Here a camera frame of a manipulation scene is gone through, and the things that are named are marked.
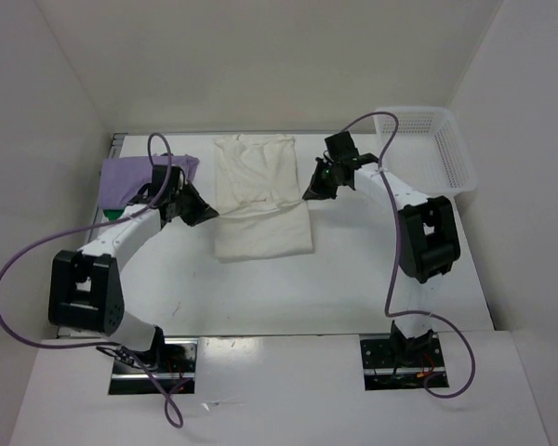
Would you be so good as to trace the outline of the cream t shirt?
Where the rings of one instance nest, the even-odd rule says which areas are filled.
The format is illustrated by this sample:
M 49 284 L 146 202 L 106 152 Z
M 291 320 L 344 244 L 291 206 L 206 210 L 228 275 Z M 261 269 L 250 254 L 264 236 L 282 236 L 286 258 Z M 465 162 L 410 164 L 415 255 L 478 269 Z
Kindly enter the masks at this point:
M 295 138 L 227 135 L 215 140 L 214 253 L 234 262 L 313 252 L 301 198 Z

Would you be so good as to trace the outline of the lavender t shirt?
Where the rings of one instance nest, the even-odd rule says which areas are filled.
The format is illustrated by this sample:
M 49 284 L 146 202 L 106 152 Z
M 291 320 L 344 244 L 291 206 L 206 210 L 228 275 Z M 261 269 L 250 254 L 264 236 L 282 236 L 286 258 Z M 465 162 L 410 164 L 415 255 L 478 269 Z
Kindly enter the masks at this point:
M 154 155 L 153 162 L 166 165 L 167 156 Z M 174 155 L 171 157 L 171 163 L 184 170 L 186 179 L 193 180 L 200 160 L 186 154 Z M 119 201 L 112 203 L 112 206 L 118 205 L 118 208 L 108 210 L 124 210 L 131 199 L 139 193 L 139 190 L 151 182 L 153 167 L 148 156 L 121 157 L 115 160 L 113 167 L 117 167 L 118 170 L 114 172 L 115 178 L 109 191 L 113 192 L 113 187 L 118 186 L 120 195 L 118 196 Z

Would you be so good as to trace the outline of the green t shirt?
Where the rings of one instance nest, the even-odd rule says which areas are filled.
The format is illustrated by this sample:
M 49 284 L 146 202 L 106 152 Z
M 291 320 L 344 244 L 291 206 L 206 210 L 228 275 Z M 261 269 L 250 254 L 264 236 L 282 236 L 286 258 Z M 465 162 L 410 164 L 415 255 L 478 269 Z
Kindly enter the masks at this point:
M 109 221 L 115 221 L 124 213 L 124 211 L 103 209 L 102 213 Z

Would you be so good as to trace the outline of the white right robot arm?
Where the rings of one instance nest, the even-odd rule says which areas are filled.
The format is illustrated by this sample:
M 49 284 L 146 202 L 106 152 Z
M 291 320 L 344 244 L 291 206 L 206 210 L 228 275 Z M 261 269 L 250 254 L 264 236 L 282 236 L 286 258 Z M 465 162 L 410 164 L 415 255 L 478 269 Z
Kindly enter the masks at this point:
M 415 190 L 377 161 L 372 155 L 349 162 L 318 158 L 303 199 L 335 199 L 347 186 L 393 211 L 395 259 L 384 313 L 392 321 L 390 355 L 409 365 L 431 343 L 430 298 L 460 257 L 458 231 L 449 199 Z

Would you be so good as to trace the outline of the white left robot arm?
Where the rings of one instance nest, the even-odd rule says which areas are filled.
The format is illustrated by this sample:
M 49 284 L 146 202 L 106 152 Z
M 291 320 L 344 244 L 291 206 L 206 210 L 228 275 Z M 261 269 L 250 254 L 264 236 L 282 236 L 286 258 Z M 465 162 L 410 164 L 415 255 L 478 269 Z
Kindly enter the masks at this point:
M 170 356 L 163 330 L 125 308 L 121 272 L 167 223 L 179 218 L 194 227 L 219 215 L 187 181 L 169 187 L 155 205 L 133 197 L 123 214 L 99 237 L 76 251 L 62 250 L 52 262 L 48 320 L 60 327 L 97 333 L 127 350 L 144 370 L 162 368 Z

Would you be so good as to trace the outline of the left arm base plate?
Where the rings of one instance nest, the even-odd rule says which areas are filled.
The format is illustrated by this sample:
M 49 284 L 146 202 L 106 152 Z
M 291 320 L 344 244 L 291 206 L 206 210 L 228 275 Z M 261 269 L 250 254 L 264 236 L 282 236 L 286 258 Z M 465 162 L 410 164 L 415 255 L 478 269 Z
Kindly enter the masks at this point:
M 198 339 L 168 337 L 166 346 L 169 350 L 167 357 L 157 366 L 148 365 L 148 369 L 166 392 L 176 389 L 179 394 L 193 394 Z M 149 376 L 126 353 L 120 352 L 118 348 L 96 347 L 96 350 L 113 359 L 109 395 L 158 393 Z

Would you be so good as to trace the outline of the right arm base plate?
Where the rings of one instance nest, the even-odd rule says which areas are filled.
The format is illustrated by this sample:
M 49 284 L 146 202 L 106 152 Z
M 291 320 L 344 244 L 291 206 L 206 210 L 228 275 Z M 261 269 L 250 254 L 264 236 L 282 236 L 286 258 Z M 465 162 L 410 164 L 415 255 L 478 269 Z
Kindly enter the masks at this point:
M 387 334 L 360 337 L 366 391 L 448 388 L 445 360 L 436 334 L 424 352 L 414 359 L 396 360 Z

